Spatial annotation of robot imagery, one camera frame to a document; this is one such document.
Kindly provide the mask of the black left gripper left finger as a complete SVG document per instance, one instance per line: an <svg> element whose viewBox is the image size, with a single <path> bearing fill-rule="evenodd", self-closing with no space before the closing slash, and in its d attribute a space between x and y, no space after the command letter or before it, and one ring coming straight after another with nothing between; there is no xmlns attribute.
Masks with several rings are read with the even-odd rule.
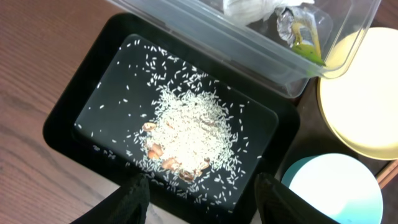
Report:
<svg viewBox="0 0 398 224"><path fill-rule="evenodd" d="M144 224L149 202L149 182L137 174L71 224Z"/></svg>

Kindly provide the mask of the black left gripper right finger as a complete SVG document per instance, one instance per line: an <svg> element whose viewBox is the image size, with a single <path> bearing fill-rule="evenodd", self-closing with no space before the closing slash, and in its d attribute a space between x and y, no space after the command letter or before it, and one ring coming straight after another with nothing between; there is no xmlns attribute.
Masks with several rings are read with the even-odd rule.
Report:
<svg viewBox="0 0 398 224"><path fill-rule="evenodd" d="M256 176L254 193L265 224L337 224L265 172Z"/></svg>

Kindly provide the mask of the light blue plastic bowl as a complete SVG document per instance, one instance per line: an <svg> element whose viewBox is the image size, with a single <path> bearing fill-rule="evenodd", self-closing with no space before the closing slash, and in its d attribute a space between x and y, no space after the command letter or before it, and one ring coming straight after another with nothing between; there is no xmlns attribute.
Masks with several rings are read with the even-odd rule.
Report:
<svg viewBox="0 0 398 224"><path fill-rule="evenodd" d="M286 170L282 183L338 223L382 221L379 184L372 172L351 156L329 153L305 157Z"/></svg>

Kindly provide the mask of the leftover white rice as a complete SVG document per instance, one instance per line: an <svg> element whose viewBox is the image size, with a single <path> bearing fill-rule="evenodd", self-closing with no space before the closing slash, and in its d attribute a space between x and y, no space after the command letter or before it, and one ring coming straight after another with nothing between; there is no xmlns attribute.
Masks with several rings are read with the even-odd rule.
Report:
<svg viewBox="0 0 398 224"><path fill-rule="evenodd" d="M160 188L207 212L230 213L277 124L265 106L131 35L74 125L94 150Z"/></svg>

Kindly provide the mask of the yellow plastic plate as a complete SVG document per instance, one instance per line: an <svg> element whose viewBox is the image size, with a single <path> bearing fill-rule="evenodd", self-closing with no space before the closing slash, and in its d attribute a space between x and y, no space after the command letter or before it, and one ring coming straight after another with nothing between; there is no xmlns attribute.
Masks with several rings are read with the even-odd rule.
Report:
<svg viewBox="0 0 398 224"><path fill-rule="evenodd" d="M397 30L368 29L347 71L317 86L326 125L363 156L397 159Z"/></svg>

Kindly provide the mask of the silver green snack wrapper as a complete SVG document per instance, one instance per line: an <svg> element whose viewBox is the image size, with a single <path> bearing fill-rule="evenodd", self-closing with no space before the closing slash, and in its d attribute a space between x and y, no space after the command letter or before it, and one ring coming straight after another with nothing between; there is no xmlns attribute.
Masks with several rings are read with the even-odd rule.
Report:
<svg viewBox="0 0 398 224"><path fill-rule="evenodd" d="M319 66L325 66L315 16L307 8L295 6L278 7L274 12L279 37L287 42L292 51Z"/></svg>

